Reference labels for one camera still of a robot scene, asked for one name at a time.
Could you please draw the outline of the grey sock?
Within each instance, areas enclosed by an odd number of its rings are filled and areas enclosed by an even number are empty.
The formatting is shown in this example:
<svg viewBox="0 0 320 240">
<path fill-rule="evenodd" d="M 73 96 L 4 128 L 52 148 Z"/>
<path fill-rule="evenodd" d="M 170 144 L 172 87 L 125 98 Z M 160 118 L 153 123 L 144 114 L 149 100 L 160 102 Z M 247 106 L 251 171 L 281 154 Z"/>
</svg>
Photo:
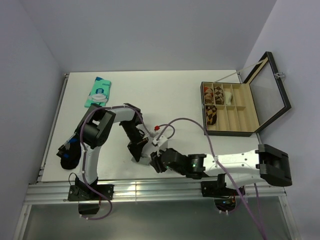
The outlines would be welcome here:
<svg viewBox="0 0 320 240">
<path fill-rule="evenodd" d="M 139 161 L 137 161 L 134 157 L 131 158 L 131 161 L 135 164 L 143 165 L 143 166 L 149 166 L 151 162 L 151 158 L 147 154 L 142 154 L 139 158 Z"/>
</svg>

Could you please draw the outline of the cream yellow sock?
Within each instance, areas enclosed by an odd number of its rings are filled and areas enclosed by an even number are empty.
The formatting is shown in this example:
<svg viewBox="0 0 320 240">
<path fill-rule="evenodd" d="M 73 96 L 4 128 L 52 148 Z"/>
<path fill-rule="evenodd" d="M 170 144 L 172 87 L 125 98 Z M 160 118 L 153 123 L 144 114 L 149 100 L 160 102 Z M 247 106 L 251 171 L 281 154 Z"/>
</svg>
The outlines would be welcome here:
<svg viewBox="0 0 320 240">
<path fill-rule="evenodd" d="M 233 98 L 233 95 L 231 92 L 229 91 L 224 92 L 224 102 L 227 106 L 230 106 L 232 104 L 232 98 Z"/>
</svg>

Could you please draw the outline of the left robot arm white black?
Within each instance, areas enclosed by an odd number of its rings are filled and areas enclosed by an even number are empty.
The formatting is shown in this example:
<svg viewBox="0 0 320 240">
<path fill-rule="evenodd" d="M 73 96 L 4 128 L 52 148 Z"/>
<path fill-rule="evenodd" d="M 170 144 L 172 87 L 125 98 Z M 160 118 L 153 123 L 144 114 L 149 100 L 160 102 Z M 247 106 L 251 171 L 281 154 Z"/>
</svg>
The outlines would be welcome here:
<svg viewBox="0 0 320 240">
<path fill-rule="evenodd" d="M 149 138 L 137 126 L 143 125 L 141 110 L 125 103 L 115 107 L 102 107 L 92 104 L 76 128 L 81 146 L 81 170 L 77 174 L 83 184 L 79 194 L 86 200 L 96 197 L 98 188 L 98 160 L 102 145 L 107 141 L 113 124 L 118 123 L 129 139 L 127 148 L 136 162 L 141 160 L 143 148 Z"/>
</svg>

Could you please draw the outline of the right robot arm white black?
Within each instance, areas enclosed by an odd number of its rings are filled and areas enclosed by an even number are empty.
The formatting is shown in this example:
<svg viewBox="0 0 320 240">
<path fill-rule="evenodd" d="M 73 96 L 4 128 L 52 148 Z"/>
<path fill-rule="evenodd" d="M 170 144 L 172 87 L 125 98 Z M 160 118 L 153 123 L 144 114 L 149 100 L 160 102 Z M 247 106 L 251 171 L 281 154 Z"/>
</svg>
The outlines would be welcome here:
<svg viewBox="0 0 320 240">
<path fill-rule="evenodd" d="M 271 186 L 293 184 L 289 155 L 268 144 L 236 154 L 209 153 L 183 155 L 173 148 L 152 152 L 150 165 L 157 173 L 174 171 L 186 178 L 217 178 L 216 189 L 222 195 L 233 189 L 260 182 Z"/>
</svg>

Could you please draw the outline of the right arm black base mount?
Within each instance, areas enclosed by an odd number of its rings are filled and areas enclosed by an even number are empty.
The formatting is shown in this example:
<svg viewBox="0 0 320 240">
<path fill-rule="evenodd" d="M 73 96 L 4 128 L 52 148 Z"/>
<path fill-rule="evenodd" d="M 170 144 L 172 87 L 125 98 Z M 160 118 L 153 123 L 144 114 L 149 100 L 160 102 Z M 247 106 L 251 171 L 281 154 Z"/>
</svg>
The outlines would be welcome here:
<svg viewBox="0 0 320 240">
<path fill-rule="evenodd" d="M 236 209 L 239 193 L 235 189 L 227 188 L 218 181 L 201 181 L 200 186 L 202 196 L 212 198 L 219 211 L 226 213 Z"/>
</svg>

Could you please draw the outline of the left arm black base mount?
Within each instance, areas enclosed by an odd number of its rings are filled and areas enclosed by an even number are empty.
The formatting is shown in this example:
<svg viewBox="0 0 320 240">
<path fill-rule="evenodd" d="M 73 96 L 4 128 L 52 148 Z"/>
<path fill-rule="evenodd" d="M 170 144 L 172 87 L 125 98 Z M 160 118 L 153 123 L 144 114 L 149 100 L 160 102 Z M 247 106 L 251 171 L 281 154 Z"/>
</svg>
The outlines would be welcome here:
<svg viewBox="0 0 320 240">
<path fill-rule="evenodd" d="M 96 191 L 105 195 L 109 200 L 113 199 L 114 185 L 102 184 L 96 186 Z M 67 200 L 69 202 L 78 202 L 78 212 L 83 215 L 95 215 L 100 210 L 102 197 L 86 186 L 82 190 L 79 186 L 71 185 Z"/>
</svg>

